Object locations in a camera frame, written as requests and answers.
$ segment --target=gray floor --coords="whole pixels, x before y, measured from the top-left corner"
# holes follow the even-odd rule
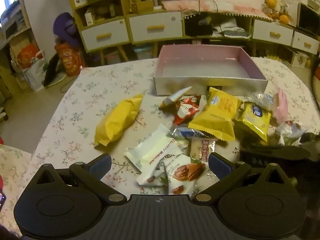
[[[291,70],[310,88],[309,69],[291,68]],[[39,143],[45,128],[58,107],[63,93],[70,84],[70,79],[62,83],[41,90],[37,93],[24,93],[6,101],[4,107],[9,120],[0,124],[0,136],[5,145],[16,147],[26,152],[33,153]],[[316,80],[316,91],[320,98],[320,81]]]

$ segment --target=drawer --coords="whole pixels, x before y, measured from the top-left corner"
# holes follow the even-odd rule
[[[180,12],[130,17],[133,42],[182,37]]]
[[[302,33],[294,32],[291,46],[312,54],[318,53],[320,42]]]
[[[129,41],[124,20],[117,20],[82,31],[87,52],[112,44]]]
[[[254,20],[253,39],[290,46],[293,30],[276,23]]]

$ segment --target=yellow wrapper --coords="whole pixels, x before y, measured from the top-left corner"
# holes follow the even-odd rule
[[[237,121],[245,124],[251,131],[267,142],[270,118],[270,112],[254,103],[246,102],[244,103],[244,111]]]
[[[136,95],[121,101],[110,113],[107,113],[96,127],[94,136],[95,145],[107,146],[110,142],[118,140],[123,131],[136,119],[143,94]]]
[[[232,119],[236,117],[241,100],[226,92],[210,88],[209,99],[204,111],[195,117],[189,128],[205,131],[223,141],[233,141]]]

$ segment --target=pecan picture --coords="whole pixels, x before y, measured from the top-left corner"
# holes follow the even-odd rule
[[[152,176],[150,179],[147,179],[147,182],[148,183],[154,182],[155,179],[156,179],[156,177]]]
[[[186,165],[189,173],[188,173],[188,180],[193,181],[198,179],[201,174],[205,171],[205,164],[204,163],[190,163]]]
[[[179,186],[179,187],[176,187],[175,189],[172,190],[172,193],[175,194],[175,195],[179,195],[181,194],[182,192],[184,191],[184,186]]]
[[[186,165],[180,166],[177,168],[174,172],[174,175],[172,176],[178,181],[185,181],[188,179],[189,169]]]

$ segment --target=smartphone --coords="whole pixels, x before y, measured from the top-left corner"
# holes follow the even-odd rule
[[[0,211],[4,205],[5,200],[6,200],[5,194],[2,191],[0,191]]]

